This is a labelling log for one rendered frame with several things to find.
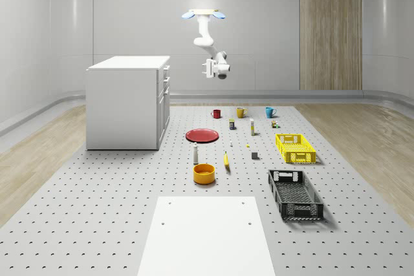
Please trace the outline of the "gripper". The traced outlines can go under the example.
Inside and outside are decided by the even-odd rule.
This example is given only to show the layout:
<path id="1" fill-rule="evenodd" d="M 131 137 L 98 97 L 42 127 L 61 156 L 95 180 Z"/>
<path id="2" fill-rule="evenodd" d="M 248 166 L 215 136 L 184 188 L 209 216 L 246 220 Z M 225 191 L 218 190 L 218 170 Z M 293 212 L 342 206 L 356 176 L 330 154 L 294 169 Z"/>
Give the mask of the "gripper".
<path id="1" fill-rule="evenodd" d="M 207 78 L 214 78 L 216 61 L 214 59 L 207 59 L 206 63 L 204 63 L 203 66 L 205 66 L 205 71 L 202 73 L 205 74 Z"/>

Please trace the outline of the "yellow bowl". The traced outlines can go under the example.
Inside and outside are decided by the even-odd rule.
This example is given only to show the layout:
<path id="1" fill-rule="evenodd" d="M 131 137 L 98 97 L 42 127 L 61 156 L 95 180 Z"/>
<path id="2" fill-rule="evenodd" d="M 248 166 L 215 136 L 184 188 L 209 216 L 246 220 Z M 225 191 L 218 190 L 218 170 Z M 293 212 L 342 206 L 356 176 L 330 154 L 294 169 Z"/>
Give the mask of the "yellow bowl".
<path id="1" fill-rule="evenodd" d="M 215 180 L 215 168 L 211 164 L 197 164 L 193 167 L 193 180 L 198 184 L 210 184 Z"/>

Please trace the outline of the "yellow basket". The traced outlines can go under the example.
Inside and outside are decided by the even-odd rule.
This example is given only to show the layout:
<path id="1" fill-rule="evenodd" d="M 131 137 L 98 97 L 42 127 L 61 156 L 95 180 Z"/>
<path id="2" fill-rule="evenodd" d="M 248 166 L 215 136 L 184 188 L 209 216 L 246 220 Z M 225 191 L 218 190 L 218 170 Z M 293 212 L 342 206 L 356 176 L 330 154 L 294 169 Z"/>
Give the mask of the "yellow basket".
<path id="1" fill-rule="evenodd" d="M 316 151 L 302 134 L 276 134 L 276 146 L 286 163 L 316 162 Z"/>

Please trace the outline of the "drone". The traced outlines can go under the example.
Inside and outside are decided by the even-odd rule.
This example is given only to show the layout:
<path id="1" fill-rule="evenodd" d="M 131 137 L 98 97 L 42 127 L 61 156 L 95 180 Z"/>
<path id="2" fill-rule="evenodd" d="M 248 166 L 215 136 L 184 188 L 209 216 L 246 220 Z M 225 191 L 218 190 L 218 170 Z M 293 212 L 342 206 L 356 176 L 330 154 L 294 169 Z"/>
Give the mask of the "drone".
<path id="1" fill-rule="evenodd" d="M 214 16 L 217 19 L 225 19 L 226 16 L 216 9 L 190 9 L 188 12 L 182 14 L 181 18 L 190 19 L 193 16 Z"/>

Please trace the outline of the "white board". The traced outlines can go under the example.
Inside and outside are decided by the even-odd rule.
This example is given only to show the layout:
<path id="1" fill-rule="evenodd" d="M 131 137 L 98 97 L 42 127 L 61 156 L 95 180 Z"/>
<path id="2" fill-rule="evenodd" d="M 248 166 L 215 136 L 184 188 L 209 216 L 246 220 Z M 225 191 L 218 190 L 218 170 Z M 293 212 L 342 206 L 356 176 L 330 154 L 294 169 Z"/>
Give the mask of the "white board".
<path id="1" fill-rule="evenodd" d="M 161 196 L 138 276 L 275 276 L 252 196 Z"/>

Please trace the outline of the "red plate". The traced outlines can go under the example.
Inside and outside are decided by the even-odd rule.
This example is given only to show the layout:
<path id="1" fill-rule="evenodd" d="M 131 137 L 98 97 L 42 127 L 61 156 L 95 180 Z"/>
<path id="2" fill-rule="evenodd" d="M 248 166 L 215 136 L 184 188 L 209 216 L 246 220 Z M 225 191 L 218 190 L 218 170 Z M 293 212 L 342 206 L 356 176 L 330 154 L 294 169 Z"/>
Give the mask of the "red plate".
<path id="1" fill-rule="evenodd" d="M 186 133 L 187 140 L 197 143 L 214 142 L 218 138 L 218 132 L 211 129 L 192 129 Z"/>

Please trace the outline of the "white cabinet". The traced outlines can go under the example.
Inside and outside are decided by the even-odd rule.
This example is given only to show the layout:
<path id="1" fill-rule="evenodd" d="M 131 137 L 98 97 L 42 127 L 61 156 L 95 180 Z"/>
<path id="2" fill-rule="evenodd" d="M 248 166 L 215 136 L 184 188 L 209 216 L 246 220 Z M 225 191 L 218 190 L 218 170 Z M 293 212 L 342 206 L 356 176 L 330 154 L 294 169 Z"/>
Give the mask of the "white cabinet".
<path id="1" fill-rule="evenodd" d="M 114 56 L 86 70 L 86 148 L 157 150 L 169 123 L 169 56 Z"/>

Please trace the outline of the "dark grey basket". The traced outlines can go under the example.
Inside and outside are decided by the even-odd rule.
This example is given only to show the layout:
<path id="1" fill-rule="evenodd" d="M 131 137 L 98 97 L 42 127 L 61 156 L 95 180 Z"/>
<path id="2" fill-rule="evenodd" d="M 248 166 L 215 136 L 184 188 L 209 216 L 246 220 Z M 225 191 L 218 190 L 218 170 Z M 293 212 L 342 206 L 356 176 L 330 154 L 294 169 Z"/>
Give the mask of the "dark grey basket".
<path id="1" fill-rule="evenodd" d="M 323 218 L 323 202 L 303 171 L 269 169 L 268 183 L 282 218 Z"/>

